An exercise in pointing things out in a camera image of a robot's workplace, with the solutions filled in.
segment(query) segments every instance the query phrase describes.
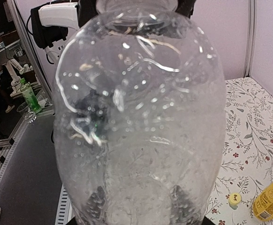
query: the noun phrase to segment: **yellow bottle cap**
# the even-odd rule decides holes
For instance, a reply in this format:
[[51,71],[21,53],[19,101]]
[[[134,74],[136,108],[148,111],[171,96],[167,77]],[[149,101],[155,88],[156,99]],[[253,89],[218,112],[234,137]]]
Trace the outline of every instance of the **yellow bottle cap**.
[[241,202],[241,195],[239,193],[232,193],[229,196],[229,204],[237,205]]

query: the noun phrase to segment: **perforated metal strip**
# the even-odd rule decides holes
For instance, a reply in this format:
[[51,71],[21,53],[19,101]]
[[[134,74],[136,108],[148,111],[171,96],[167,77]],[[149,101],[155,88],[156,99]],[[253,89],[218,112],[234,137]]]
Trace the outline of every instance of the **perforated metal strip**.
[[20,126],[21,129],[18,132],[18,134],[16,135],[15,142],[12,145],[12,147],[9,149],[9,151],[8,151],[6,157],[5,157],[5,162],[3,163],[3,165],[0,168],[0,183],[1,183],[1,180],[2,180],[2,177],[3,177],[4,173],[6,171],[8,163],[9,163],[11,157],[13,156],[14,151],[15,151],[18,143],[20,142],[20,140],[21,140],[27,126],[28,126],[28,123],[26,123],[25,121],[21,124],[21,126]]
[[66,192],[66,189],[61,187],[61,192],[59,196],[59,202],[57,207],[55,225],[66,225],[68,223],[69,210],[70,210],[71,201]]

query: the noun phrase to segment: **yellow can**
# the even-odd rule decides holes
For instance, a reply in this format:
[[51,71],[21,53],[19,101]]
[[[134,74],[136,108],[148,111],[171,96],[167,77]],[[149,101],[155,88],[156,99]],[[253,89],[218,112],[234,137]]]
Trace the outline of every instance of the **yellow can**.
[[273,219],[273,183],[255,199],[253,212],[261,221]]

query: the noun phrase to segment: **bottle neck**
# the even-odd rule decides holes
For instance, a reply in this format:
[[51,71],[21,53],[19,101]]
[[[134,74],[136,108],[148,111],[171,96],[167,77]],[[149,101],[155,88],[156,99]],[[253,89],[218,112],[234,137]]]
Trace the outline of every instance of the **bottle neck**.
[[175,11],[178,0],[97,0],[98,13],[124,11],[131,8],[153,8],[158,11]]

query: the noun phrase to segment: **gray table surface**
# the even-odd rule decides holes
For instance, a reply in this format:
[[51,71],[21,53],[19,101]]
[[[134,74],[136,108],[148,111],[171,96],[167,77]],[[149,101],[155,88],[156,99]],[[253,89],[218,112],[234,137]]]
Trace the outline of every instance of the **gray table surface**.
[[53,225],[61,181],[51,131],[54,117],[29,124],[0,183],[0,225]]

